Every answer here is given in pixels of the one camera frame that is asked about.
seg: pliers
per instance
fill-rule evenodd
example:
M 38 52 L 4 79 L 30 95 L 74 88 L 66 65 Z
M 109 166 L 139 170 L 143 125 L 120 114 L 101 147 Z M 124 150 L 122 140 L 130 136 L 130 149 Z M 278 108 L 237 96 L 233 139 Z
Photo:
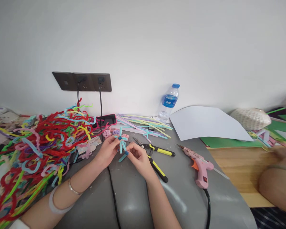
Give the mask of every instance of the pliers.
M 152 144 L 142 144 L 137 138 L 133 137 L 133 139 L 142 147 L 144 148 L 145 150 L 147 149 L 150 149 L 150 152 L 149 152 L 149 156 L 151 156 L 153 154 L 154 151 L 157 151 L 159 153 L 163 153 L 163 154 L 166 154 L 166 155 L 169 155 L 169 156 L 176 156 L 176 154 L 173 152 L 173 151 L 168 151 L 166 149 L 162 149 L 162 148 L 159 148 L 157 146 L 154 146 Z
M 159 149 L 158 147 L 155 147 L 153 146 L 152 144 L 142 144 L 138 139 L 136 139 L 135 137 L 133 137 L 133 139 L 139 144 L 139 146 L 141 146 L 142 148 L 144 149 L 148 149 L 148 148 L 151 148 L 153 150 L 156 150 L 156 149 Z M 148 159 L 149 159 L 149 162 L 150 164 L 152 165 L 152 167 L 154 168 L 154 170 L 158 173 L 158 175 L 160 176 L 160 178 L 165 182 L 167 183 L 168 182 L 168 178 L 166 177 L 166 175 L 164 174 L 164 172 L 160 169 L 160 167 L 156 164 L 156 162 L 150 157 L 150 155 L 147 155 L 148 156 Z

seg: wooden table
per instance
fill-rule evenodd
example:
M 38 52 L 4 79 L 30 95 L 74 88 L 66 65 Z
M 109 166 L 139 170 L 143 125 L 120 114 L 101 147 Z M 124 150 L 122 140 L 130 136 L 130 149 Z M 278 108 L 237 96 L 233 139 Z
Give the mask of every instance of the wooden table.
M 208 150 L 249 207 L 273 207 L 273 204 L 258 192 L 257 186 L 258 178 L 266 167 L 278 161 L 273 153 L 255 147 Z

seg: table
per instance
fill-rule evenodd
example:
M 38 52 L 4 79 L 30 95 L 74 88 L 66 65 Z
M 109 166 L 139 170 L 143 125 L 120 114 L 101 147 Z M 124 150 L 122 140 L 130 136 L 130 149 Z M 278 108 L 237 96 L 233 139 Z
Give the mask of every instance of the table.
M 141 142 L 147 142 L 140 134 L 127 133 L 130 141 L 135 136 Z M 195 150 L 206 160 L 212 162 L 217 169 L 221 169 L 200 139 L 181 142 L 175 130 L 170 131 L 169 135 L 172 139 L 151 137 L 154 145 L 176 153 L 175 157 L 158 152 L 152 155 L 169 180 L 168 183 L 162 182 L 162 185 L 181 227 L 184 229 L 205 228 L 207 199 L 204 191 L 195 184 L 197 172 L 191 168 L 192 160 L 181 151 L 177 144 Z M 88 160 L 73 165 L 64 180 L 91 161 L 100 147 L 97 147 Z M 153 228 L 145 180 L 128 158 L 119 163 L 120 157 L 116 155 L 109 168 L 121 227 L 122 229 Z M 255 220 L 248 205 L 231 181 L 215 171 L 208 172 L 208 179 L 208 191 L 211 197 L 210 228 L 256 229 Z M 107 170 L 97 177 L 56 228 L 118 228 Z
M 209 152 L 249 207 L 274 206 L 258 192 L 262 172 L 279 161 L 273 153 L 258 147 L 209 149 Z

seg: blue bottle cap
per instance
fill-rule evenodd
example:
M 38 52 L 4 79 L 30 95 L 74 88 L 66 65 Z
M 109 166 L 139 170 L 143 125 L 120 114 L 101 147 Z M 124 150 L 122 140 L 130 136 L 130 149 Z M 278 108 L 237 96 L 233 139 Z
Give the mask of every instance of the blue bottle cap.
M 173 88 L 179 88 L 179 87 L 180 87 L 180 84 L 173 84 L 172 87 L 173 87 Z

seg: striped clothing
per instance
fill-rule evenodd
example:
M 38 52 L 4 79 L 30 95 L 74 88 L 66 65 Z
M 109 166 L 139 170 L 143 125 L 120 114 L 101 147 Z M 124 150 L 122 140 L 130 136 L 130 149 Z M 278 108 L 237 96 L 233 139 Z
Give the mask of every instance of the striped clothing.
M 251 208 L 258 229 L 286 229 L 286 212 L 277 208 Z

